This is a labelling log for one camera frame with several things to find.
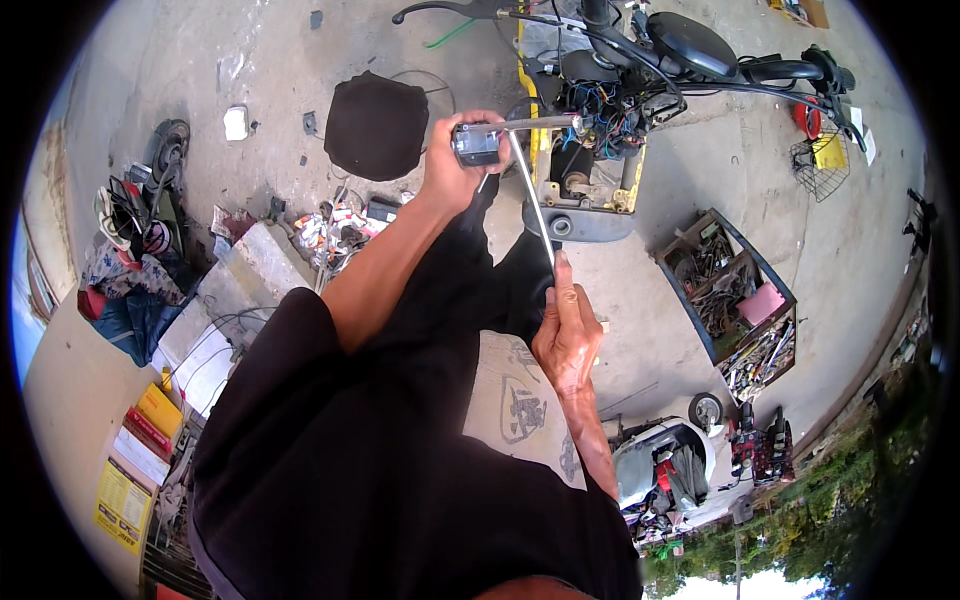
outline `hand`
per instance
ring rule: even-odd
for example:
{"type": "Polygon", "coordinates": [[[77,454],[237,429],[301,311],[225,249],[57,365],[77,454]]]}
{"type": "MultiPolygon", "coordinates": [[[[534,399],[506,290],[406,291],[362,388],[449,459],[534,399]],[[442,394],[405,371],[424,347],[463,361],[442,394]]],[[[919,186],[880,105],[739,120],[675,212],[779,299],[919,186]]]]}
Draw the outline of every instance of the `hand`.
{"type": "Polygon", "coordinates": [[[603,327],[593,316],[583,286],[573,283],[573,267],[562,250],[556,254],[554,281],[556,287],[546,290],[543,323],[531,350],[561,403],[588,399],[592,409],[590,371],[603,327]]]}
{"type": "Polygon", "coordinates": [[[426,170],[419,197],[434,203],[438,209],[447,211],[450,217],[463,212],[473,199],[473,192],[484,174],[499,173],[510,159],[510,145],[504,137],[500,140],[500,162],[485,167],[464,169],[450,148],[453,128],[458,123],[502,123],[503,117],[492,110],[467,110],[458,112],[449,119],[439,119],[433,126],[430,143],[426,148],[426,170]]]}

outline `wall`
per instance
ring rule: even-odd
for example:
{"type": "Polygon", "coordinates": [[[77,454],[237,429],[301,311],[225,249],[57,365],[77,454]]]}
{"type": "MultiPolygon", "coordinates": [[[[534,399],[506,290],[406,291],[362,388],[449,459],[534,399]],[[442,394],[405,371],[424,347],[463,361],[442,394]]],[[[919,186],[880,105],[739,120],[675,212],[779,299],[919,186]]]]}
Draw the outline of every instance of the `wall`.
{"type": "Polygon", "coordinates": [[[112,442],[127,409],[160,377],[152,367],[139,369],[94,331],[77,312],[76,297],[74,288],[40,340],[27,371],[24,402],[40,457],[67,517],[110,580],[125,596],[134,597],[141,557],[95,525],[93,514],[108,456],[148,490],[156,488],[112,451],[112,442]]]}

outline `black pants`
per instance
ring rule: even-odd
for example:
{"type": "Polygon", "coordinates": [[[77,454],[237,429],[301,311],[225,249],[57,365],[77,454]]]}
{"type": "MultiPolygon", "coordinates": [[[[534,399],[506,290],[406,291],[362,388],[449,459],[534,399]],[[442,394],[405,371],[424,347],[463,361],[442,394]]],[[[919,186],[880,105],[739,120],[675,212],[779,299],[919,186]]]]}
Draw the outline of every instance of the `black pants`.
{"type": "MultiPolygon", "coordinates": [[[[531,344],[543,320],[544,293],[553,273],[542,242],[524,230],[495,267],[484,217],[500,187],[491,175],[410,276],[394,314],[370,348],[490,329],[531,344]]],[[[561,247],[552,242],[554,250],[561,247]]]]}

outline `sky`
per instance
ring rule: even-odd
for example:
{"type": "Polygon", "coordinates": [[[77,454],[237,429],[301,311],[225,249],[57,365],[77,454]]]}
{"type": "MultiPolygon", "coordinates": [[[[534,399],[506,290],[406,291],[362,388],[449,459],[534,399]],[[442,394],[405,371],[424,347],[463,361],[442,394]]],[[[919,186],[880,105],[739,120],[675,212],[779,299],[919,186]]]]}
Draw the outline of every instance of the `sky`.
{"type": "MultiPolygon", "coordinates": [[[[817,579],[806,579],[796,584],[788,584],[783,574],[776,570],[763,571],[740,583],[740,600],[802,600],[810,592],[820,588],[817,579]]],[[[724,586],[717,581],[707,581],[700,577],[688,577],[686,585],[670,596],[671,600],[733,600],[736,598],[736,586],[724,586]]]]}

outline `concrete floor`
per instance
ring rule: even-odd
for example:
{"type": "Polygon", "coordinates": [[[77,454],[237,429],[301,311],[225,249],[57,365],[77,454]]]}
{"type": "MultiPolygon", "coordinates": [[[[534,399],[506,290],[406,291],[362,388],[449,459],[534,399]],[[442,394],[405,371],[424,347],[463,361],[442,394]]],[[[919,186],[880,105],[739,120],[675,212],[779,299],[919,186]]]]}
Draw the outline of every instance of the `concrete floor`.
{"type": "MultiPolygon", "coordinates": [[[[322,131],[336,83],[366,69],[386,77],[426,69],[450,84],[457,109],[502,111],[520,97],[515,63],[490,23],[428,51],[423,43],[462,18],[421,12],[394,26],[390,15],[407,2],[365,2],[363,9],[303,0],[117,2],[81,56],[67,119],[75,260],[83,263],[96,230],[89,210],[95,189],[141,158],[153,127],[165,118],[186,119],[192,128],[187,210],[209,254],[205,231],[213,204],[258,215],[277,194],[301,213],[332,196],[338,181],[330,176],[323,142],[303,134],[300,116],[316,110],[322,131]],[[311,31],[309,14],[316,9],[324,11],[324,23],[311,31]],[[236,104],[246,105],[261,125],[247,140],[226,142],[222,117],[236,104]],[[301,155],[307,156],[303,167],[301,155]]],[[[859,370],[896,296],[910,248],[900,235],[910,210],[905,190],[923,188],[920,125],[882,48],[845,0],[828,0],[829,30],[802,28],[758,1],[655,0],[653,10],[709,25],[738,56],[798,58],[810,43],[829,49],[857,78],[850,99],[863,108],[879,150],[868,168],[852,149],[850,177],[816,204],[790,173],[789,148],[803,135],[784,101],[729,93],[690,99],[687,113],[653,132],[636,232],[614,244],[568,245],[576,277],[596,312],[611,322],[593,376],[597,407],[603,418],[619,413],[630,423],[685,415],[700,392],[728,397],[676,295],[648,258],[696,209],[715,207],[798,299],[797,366],[756,406],[765,422],[782,404],[797,440],[859,370]]],[[[417,74],[402,80],[435,86],[417,74]]],[[[432,115],[451,111],[445,92],[431,95],[432,115]]],[[[403,180],[355,184],[396,197],[401,189],[416,190],[420,178],[418,169],[403,180]]],[[[519,186],[518,178],[505,180],[488,214],[494,257],[521,231],[519,186]]],[[[717,446],[713,485],[729,479],[729,451],[717,446]]],[[[711,500],[704,519],[744,491],[711,500]]]]}

